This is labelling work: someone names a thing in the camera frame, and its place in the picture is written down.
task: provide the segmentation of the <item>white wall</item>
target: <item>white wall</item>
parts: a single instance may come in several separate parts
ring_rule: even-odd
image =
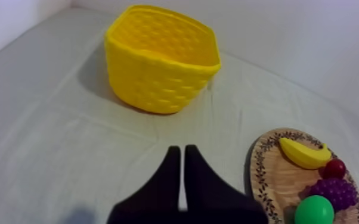
[[[0,0],[0,50],[71,0]]]
[[[220,49],[284,76],[359,115],[357,0],[74,0],[119,15],[130,4],[188,14]]]

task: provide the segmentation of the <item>plate rim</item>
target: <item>plate rim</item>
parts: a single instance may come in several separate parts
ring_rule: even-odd
[[[261,139],[262,137],[268,136],[268,140],[266,142],[262,142]],[[280,223],[284,223],[284,220],[279,218],[279,212],[276,212],[277,209],[275,208],[275,206],[272,204],[273,199],[268,197],[268,193],[266,192],[266,189],[268,189],[268,184],[265,182],[265,167],[263,166],[263,162],[264,162],[264,156],[263,153],[266,153],[267,151],[269,151],[272,147],[276,146],[279,147],[279,138],[290,138],[292,140],[299,140],[299,139],[303,139],[306,141],[309,141],[310,143],[312,143],[315,146],[321,146],[322,142],[319,141],[317,138],[313,137],[312,135],[303,132],[301,130],[297,130],[297,129],[292,129],[292,128],[288,128],[288,127],[283,127],[283,128],[277,128],[277,129],[273,129],[273,130],[269,130],[268,132],[265,132],[263,135],[259,136],[259,138],[257,138],[254,143],[251,145],[250,147],[250,156],[249,156],[249,165],[248,167],[248,176],[249,176],[249,189],[251,190],[251,196],[259,201],[257,199],[257,197],[265,197],[265,200],[263,200],[265,203],[262,203],[262,206],[264,208],[264,210],[266,211],[266,214],[269,216],[269,223],[274,223],[274,224],[280,224]],[[330,150],[332,158],[338,158],[338,156],[332,151]],[[253,172],[253,168],[252,166],[256,164],[257,168],[256,171],[258,172],[258,175],[260,176],[256,176],[259,179],[259,182],[255,182],[252,181],[252,176],[255,175]],[[358,210],[358,221],[359,221],[359,189],[355,183],[355,180],[353,179],[353,177],[351,176],[348,168],[346,169],[346,173],[345,173],[346,179],[348,180],[348,182],[352,183],[355,188],[357,189],[358,192],[358,203],[357,203],[357,210]]]

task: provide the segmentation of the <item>basket rim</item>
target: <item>basket rim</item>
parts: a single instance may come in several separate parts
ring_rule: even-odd
[[[122,22],[122,20],[128,15],[128,13],[130,13],[132,10],[145,10],[145,11],[154,11],[156,13],[162,13],[162,14],[172,14],[171,16],[173,17],[177,17],[178,19],[182,19],[188,23],[191,23],[193,26],[197,26],[199,29],[204,30],[205,32],[210,33],[210,35],[212,35],[213,39],[214,39],[214,45],[215,45],[215,53],[217,56],[217,63],[212,65],[212,66],[201,66],[201,65],[197,65],[197,64],[190,64],[190,63],[183,63],[183,62],[179,62],[179,61],[175,61],[175,60],[170,60],[167,58],[161,58],[155,55],[148,55],[145,54],[142,51],[138,51],[136,49],[131,48],[130,46],[127,46],[125,44],[120,43],[119,41],[111,38],[111,32],[113,32],[115,30],[115,28],[117,28],[117,26]],[[216,36],[213,32],[213,30],[204,25],[203,23],[189,17],[186,16],[184,14],[180,14],[177,13],[175,11],[172,10],[168,10],[166,8],[161,8],[161,7],[157,7],[154,5],[143,5],[143,4],[136,4],[136,5],[131,5],[129,6],[115,21],[114,23],[107,29],[106,31],[106,35],[105,35],[105,41],[109,42],[109,43],[113,43],[114,45],[116,45],[117,47],[129,51],[131,54],[135,54],[141,57],[145,57],[148,58],[149,60],[155,61],[155,62],[162,62],[165,64],[169,64],[172,66],[177,66],[177,67],[181,67],[181,68],[187,68],[187,69],[192,69],[192,70],[207,70],[209,72],[216,72],[221,68],[221,59],[220,59],[220,54],[219,54],[219,50],[218,50],[218,45],[217,45],[217,40],[216,40]]]

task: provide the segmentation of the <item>plastic basket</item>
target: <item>plastic basket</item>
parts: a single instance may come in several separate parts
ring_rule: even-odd
[[[180,111],[221,67],[210,28],[150,5],[121,14],[106,32],[105,48],[116,95],[153,113]]]

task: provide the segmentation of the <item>purple grapes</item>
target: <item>purple grapes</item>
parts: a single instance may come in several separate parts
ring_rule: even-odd
[[[345,210],[358,203],[358,192],[352,184],[343,179],[329,178],[318,180],[310,188],[310,195],[325,197],[333,205],[334,211]]]

